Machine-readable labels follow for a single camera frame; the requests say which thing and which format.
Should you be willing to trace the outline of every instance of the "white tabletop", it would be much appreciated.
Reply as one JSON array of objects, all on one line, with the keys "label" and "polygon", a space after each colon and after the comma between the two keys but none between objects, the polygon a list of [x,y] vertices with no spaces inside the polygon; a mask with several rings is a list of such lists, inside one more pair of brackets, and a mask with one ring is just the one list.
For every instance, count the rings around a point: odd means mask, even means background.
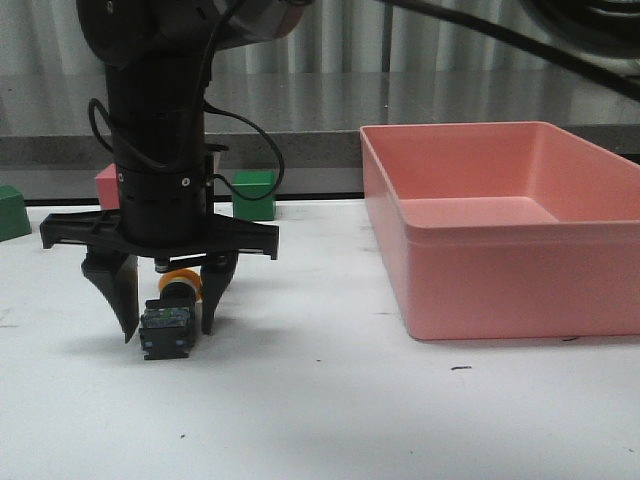
[{"label": "white tabletop", "polygon": [[417,342],[362,201],[278,209],[186,360],[124,345],[83,247],[1,243],[0,479],[640,478],[640,338]]}]

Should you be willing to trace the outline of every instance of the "green block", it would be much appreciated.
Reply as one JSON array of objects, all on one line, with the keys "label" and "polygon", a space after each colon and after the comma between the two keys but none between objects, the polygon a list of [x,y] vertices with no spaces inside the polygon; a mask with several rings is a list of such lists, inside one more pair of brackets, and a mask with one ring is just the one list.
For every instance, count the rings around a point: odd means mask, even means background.
[{"label": "green block", "polygon": [[[242,195],[256,198],[271,190],[274,182],[273,172],[249,171],[236,173],[232,184]],[[251,201],[240,198],[234,193],[232,199],[233,216],[236,218],[251,221],[269,221],[275,218],[276,205],[273,195],[262,200]]]},{"label": "green block", "polygon": [[0,185],[0,242],[30,233],[22,194],[9,185]]}]

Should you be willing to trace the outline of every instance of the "orange ring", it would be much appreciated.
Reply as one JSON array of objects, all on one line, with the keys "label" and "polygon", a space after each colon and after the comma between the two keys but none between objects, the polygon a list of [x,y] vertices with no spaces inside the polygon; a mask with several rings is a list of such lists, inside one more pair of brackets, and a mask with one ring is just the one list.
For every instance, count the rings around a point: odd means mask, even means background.
[{"label": "orange ring", "polygon": [[164,275],[162,275],[162,277],[160,277],[160,280],[158,280],[158,289],[162,291],[164,287],[169,285],[169,283],[179,279],[187,280],[191,285],[193,285],[196,292],[196,300],[200,300],[202,298],[202,279],[200,278],[200,275],[198,275],[193,270],[189,270],[188,268],[175,270],[173,272],[165,273]]}]

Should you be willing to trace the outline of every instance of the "pink plastic bin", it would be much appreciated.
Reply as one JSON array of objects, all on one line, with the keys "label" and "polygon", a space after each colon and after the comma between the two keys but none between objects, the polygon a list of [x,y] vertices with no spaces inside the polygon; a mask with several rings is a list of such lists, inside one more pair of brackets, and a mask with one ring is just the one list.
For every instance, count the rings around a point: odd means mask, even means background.
[{"label": "pink plastic bin", "polygon": [[361,129],[417,339],[640,334],[640,167],[540,122]]}]

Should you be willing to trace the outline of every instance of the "cable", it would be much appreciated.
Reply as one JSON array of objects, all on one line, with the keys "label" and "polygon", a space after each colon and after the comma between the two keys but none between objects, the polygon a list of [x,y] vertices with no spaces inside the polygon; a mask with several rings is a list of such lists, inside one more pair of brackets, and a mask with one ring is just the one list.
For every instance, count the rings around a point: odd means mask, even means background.
[{"label": "cable", "polygon": [[194,91],[193,100],[191,102],[191,107],[189,109],[189,113],[187,115],[188,124],[187,129],[184,135],[184,141],[178,150],[178,156],[176,158],[180,158],[182,156],[182,152],[186,145],[186,138],[188,132],[193,128],[193,124],[196,120],[198,114],[202,111],[202,102],[204,98],[204,91],[207,88],[207,77],[211,75],[211,63],[213,62],[213,57],[216,54],[216,47],[220,43],[222,39],[222,34],[224,30],[227,28],[229,21],[231,18],[237,13],[237,11],[246,3],[246,0],[236,0],[233,2],[222,14],[220,20],[216,23],[211,35],[209,36],[209,41],[207,42],[207,46],[204,49],[204,54],[202,57],[202,62],[200,63],[200,70],[198,71],[198,77],[196,80],[196,88]]},{"label": "cable", "polygon": [[578,75],[581,75],[599,85],[624,95],[632,100],[640,102],[640,85],[624,78],[606,68],[599,67],[582,60],[575,55],[564,52],[558,48],[534,40],[526,35],[491,23],[482,18],[458,12],[439,5],[433,5],[421,0],[377,0],[396,7],[404,8],[412,12],[421,13],[430,17],[444,20],[456,25],[466,27],[476,32],[492,37],[513,47],[524,50],[548,62],[555,63]]},{"label": "cable", "polygon": [[212,180],[213,179],[220,180],[222,183],[224,183],[227,186],[229,190],[231,190],[231,192],[233,192],[235,195],[242,198],[243,200],[255,202],[258,200],[262,200],[263,198],[267,198],[270,195],[273,195],[276,192],[276,190],[278,190],[278,188],[280,187],[280,184],[282,183],[282,180],[284,179],[284,173],[286,168],[282,151],[280,150],[276,142],[273,141],[273,138],[271,138],[271,136],[267,132],[265,132],[258,124],[252,122],[248,118],[245,118],[242,115],[238,115],[237,113],[227,112],[226,110],[221,110],[219,108],[216,108],[206,100],[204,101],[204,111],[207,113],[211,113],[213,115],[221,115],[224,117],[235,118],[236,120],[240,120],[241,122],[246,123],[251,128],[253,128],[256,132],[258,132],[260,136],[269,144],[269,147],[271,148],[271,150],[276,156],[276,159],[278,160],[278,178],[276,178],[276,181],[271,187],[271,189],[269,189],[267,193],[265,193],[264,195],[260,195],[259,197],[247,197],[243,193],[239,192],[238,189],[236,189],[231,184],[231,182],[227,180],[227,178],[224,175],[220,175],[216,173],[211,175],[210,178]]},{"label": "cable", "polygon": [[154,159],[148,157],[147,155],[142,153],[140,150],[138,150],[136,147],[131,145],[127,141],[127,139],[122,136],[122,134],[118,131],[118,129],[113,125],[113,122],[111,121],[111,117],[109,116],[109,112],[107,112],[107,109],[104,107],[102,102],[100,102],[100,100],[98,100],[97,98],[92,98],[89,101],[89,107],[87,110],[89,115],[89,124],[91,125],[91,131],[95,135],[98,142],[100,142],[100,144],[104,148],[106,148],[109,152],[113,153],[113,146],[107,143],[107,141],[104,139],[104,137],[100,133],[100,130],[98,130],[98,125],[96,123],[96,110],[104,120],[104,123],[107,124],[107,127],[109,127],[109,130],[111,130],[111,135],[113,137],[117,136],[120,140],[120,143],[125,147],[125,149],[130,154],[132,154],[138,160],[142,161],[144,164],[146,164],[147,166],[155,170],[164,170],[165,168],[167,168],[167,165],[165,165],[164,163],[156,162]]},{"label": "cable", "polygon": [[109,119],[109,112],[104,108],[104,105],[100,103],[100,100],[97,98],[92,98],[89,101],[89,106],[87,107],[87,115],[89,115],[89,125],[91,125],[91,131],[93,135],[96,137],[100,145],[102,145],[108,152],[113,153],[113,147],[104,139],[100,130],[98,129],[98,124],[96,123],[96,110],[100,112],[100,116],[107,124],[109,129],[111,129],[111,120]]}]

